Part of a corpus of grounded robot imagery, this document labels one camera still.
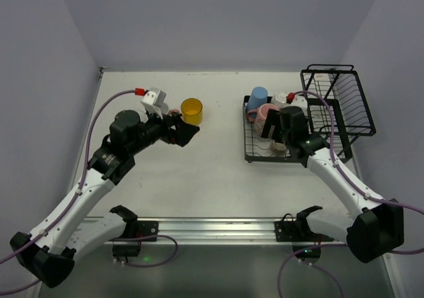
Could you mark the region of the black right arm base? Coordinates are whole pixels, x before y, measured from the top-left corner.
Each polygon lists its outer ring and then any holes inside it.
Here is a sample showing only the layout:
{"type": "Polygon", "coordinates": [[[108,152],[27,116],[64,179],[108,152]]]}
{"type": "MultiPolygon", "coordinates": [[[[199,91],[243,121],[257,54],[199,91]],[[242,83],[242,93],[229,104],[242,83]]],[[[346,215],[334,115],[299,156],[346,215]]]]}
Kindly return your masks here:
{"type": "Polygon", "coordinates": [[[286,213],[281,219],[274,222],[274,233],[277,242],[313,242],[314,245],[322,242],[322,235],[311,231],[306,218],[322,207],[314,205],[308,207],[295,216],[286,213]]]}

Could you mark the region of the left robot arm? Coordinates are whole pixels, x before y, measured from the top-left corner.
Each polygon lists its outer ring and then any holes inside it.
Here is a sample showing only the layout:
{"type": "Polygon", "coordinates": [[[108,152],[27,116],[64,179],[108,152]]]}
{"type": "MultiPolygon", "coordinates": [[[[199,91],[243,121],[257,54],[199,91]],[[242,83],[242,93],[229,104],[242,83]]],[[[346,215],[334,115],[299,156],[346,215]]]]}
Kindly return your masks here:
{"type": "Polygon", "coordinates": [[[176,113],[149,115],[144,123],[136,111],[121,111],[87,163],[77,184],[60,204],[29,233],[17,232],[10,240],[20,265],[49,288],[60,285],[78,259],[102,243],[133,231],[137,216],[122,206],[112,208],[91,231],[78,226],[94,206],[112,191],[135,165],[134,157],[161,140],[187,145],[199,127],[176,113]]]}

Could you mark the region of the small speckled glass cup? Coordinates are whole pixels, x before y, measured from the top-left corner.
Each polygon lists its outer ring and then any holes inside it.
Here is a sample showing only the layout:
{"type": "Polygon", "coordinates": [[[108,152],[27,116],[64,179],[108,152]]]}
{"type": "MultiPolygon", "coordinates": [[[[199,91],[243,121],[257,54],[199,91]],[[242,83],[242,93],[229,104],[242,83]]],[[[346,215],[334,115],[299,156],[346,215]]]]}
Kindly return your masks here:
{"type": "Polygon", "coordinates": [[[285,154],[287,150],[285,144],[276,142],[275,140],[271,140],[270,149],[275,154],[285,154]]]}

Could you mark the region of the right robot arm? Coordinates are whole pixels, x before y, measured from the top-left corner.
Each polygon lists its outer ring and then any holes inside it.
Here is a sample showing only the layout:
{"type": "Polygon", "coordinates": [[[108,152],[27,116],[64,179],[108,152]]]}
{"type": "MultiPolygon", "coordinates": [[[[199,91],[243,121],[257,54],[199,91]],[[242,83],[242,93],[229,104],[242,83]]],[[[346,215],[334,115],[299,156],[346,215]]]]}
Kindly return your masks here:
{"type": "Polygon", "coordinates": [[[291,157],[319,177],[348,211],[347,216],[340,217],[315,205],[299,212],[291,224],[282,224],[283,231],[300,237],[322,234],[344,242],[363,263],[404,243],[403,209],[399,203],[383,199],[361,182],[336,157],[327,140],[309,131],[300,107],[270,109],[262,134],[284,144],[291,157]]]}

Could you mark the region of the yellow ceramic mug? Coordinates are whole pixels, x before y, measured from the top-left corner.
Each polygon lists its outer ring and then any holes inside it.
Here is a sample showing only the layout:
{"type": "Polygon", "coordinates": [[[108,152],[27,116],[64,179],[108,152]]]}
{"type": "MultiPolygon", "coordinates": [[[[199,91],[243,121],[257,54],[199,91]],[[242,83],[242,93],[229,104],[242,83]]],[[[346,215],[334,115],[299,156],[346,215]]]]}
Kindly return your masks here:
{"type": "Polygon", "coordinates": [[[188,98],[181,104],[183,120],[195,126],[199,126],[203,119],[203,104],[199,99],[188,98]]]}

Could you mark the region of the salmon polka dot mug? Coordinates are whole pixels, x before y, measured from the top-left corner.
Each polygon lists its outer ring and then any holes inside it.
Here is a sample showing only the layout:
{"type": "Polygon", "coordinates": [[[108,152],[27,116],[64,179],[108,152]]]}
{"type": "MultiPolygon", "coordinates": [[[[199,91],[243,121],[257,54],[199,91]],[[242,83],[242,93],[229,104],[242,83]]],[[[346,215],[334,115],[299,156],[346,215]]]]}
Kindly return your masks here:
{"type": "Polygon", "coordinates": [[[161,109],[162,116],[181,116],[181,113],[178,109],[169,109],[169,108],[163,108],[161,109]]]}

